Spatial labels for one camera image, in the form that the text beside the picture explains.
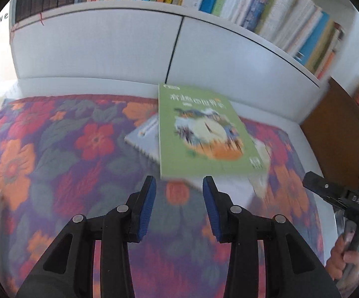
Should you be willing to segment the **person's right hand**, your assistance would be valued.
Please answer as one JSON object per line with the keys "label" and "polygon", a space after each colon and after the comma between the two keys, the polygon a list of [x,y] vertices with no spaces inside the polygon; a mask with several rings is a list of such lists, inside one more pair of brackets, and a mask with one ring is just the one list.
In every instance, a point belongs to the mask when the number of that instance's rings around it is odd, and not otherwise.
{"label": "person's right hand", "polygon": [[352,264],[354,267],[346,280],[348,282],[356,282],[359,279],[359,252],[345,252],[345,244],[344,236],[340,235],[331,249],[331,255],[326,262],[325,270],[333,280],[340,280],[346,265]]}

